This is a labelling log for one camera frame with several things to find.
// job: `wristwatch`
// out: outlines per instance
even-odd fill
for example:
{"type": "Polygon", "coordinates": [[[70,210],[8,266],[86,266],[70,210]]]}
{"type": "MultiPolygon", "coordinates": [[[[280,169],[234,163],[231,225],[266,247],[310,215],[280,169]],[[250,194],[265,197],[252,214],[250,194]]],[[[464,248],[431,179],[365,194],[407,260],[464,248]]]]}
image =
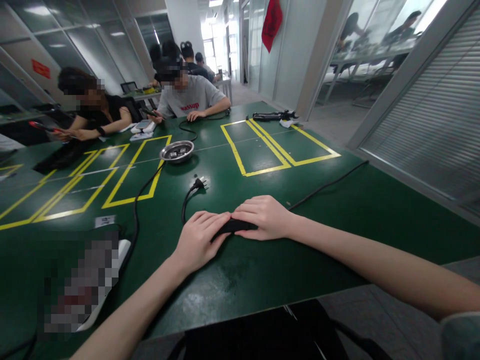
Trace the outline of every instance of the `wristwatch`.
{"type": "Polygon", "coordinates": [[[100,136],[106,136],[107,134],[105,133],[105,130],[99,126],[95,130],[97,130],[100,133],[100,136]]]}

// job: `red tool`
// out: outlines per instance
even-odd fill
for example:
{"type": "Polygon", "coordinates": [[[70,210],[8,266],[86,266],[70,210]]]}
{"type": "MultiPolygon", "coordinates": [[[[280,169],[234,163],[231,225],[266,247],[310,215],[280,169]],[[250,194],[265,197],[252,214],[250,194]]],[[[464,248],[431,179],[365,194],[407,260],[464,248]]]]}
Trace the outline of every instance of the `red tool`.
{"type": "MultiPolygon", "coordinates": [[[[45,130],[46,132],[49,132],[49,133],[63,133],[63,134],[68,134],[65,130],[59,128],[59,127],[50,127],[50,126],[46,126],[46,125],[43,125],[42,123],[39,123],[37,121],[29,121],[28,122],[30,124],[30,126],[36,128],[36,129],[40,129],[40,130],[45,130]]],[[[72,136],[70,135],[71,138],[74,138],[74,139],[78,139],[77,137],[75,136],[72,136]]]]}

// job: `gray t-shirt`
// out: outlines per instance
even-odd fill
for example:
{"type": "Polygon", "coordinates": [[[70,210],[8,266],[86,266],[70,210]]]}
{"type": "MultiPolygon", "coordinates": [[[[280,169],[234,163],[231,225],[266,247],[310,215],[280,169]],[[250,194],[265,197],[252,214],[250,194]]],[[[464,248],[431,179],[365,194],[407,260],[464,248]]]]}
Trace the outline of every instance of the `gray t-shirt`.
{"type": "Polygon", "coordinates": [[[204,111],[224,97],[203,76],[188,75],[188,87],[185,90],[177,91],[173,87],[162,89],[157,110],[165,119],[174,116],[181,118],[192,111],[204,111]]]}

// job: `finger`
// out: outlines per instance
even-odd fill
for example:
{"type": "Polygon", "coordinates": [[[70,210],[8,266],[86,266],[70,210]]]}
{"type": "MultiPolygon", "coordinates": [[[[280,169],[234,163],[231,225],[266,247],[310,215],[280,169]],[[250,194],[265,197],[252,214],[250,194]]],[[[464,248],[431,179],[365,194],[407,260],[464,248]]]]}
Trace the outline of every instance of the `finger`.
{"type": "Polygon", "coordinates": [[[220,228],[225,225],[230,220],[229,213],[223,213],[214,222],[210,224],[209,227],[205,229],[205,233],[209,234],[208,241],[210,241],[214,235],[220,230],[220,228]]]}
{"type": "Polygon", "coordinates": [[[228,238],[232,233],[227,232],[224,234],[221,234],[216,237],[215,240],[210,245],[210,248],[208,249],[208,254],[210,255],[210,258],[213,259],[215,255],[217,255],[217,252],[219,251],[220,247],[224,243],[225,239],[228,238]]]}
{"type": "Polygon", "coordinates": [[[235,232],[235,235],[241,236],[245,239],[260,240],[261,232],[260,230],[239,230],[235,232]]]}
{"type": "Polygon", "coordinates": [[[221,214],[217,214],[215,216],[212,216],[211,218],[209,218],[208,220],[206,220],[202,226],[204,229],[208,228],[211,224],[213,224],[218,218],[220,217],[223,217],[223,216],[228,216],[228,218],[230,219],[230,213],[227,211],[227,212],[224,212],[224,213],[221,213],[221,214]]]}
{"type": "Polygon", "coordinates": [[[256,223],[258,219],[258,215],[253,214],[251,212],[234,211],[231,213],[231,218],[246,221],[247,223],[252,223],[258,226],[258,224],[256,223]]]}
{"type": "Polygon", "coordinates": [[[243,211],[246,213],[258,214],[260,212],[260,209],[258,204],[243,203],[239,207],[237,207],[235,211],[236,212],[243,211]]]}
{"type": "Polygon", "coordinates": [[[187,223],[193,223],[195,221],[197,221],[198,218],[200,218],[203,214],[205,214],[206,211],[203,210],[203,211],[197,211],[196,213],[194,213],[190,219],[188,219],[187,223]]]}
{"type": "Polygon", "coordinates": [[[211,217],[214,217],[216,215],[217,214],[215,214],[215,213],[205,211],[205,213],[195,221],[195,224],[202,225],[205,221],[207,221],[208,219],[210,219],[211,217]]]}

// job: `forearm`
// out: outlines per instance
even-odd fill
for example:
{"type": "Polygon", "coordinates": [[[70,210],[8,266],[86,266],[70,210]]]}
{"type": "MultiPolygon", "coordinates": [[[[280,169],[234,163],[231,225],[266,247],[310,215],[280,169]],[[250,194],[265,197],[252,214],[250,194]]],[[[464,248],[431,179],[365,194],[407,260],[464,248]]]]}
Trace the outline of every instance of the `forearm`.
{"type": "Polygon", "coordinates": [[[125,129],[131,123],[131,119],[123,118],[109,123],[108,125],[102,126],[102,129],[105,131],[106,134],[118,133],[120,130],[125,129]]]}
{"type": "Polygon", "coordinates": [[[71,359],[130,359],[152,319],[186,276],[169,257],[71,359]]]}
{"type": "Polygon", "coordinates": [[[349,267],[436,320],[480,311],[480,286],[417,256],[294,215],[290,238],[349,267]]]}
{"type": "Polygon", "coordinates": [[[215,105],[206,109],[205,110],[205,115],[210,116],[210,115],[218,114],[219,112],[227,110],[230,106],[231,106],[230,99],[228,97],[224,97],[222,100],[217,102],[215,105]]]}

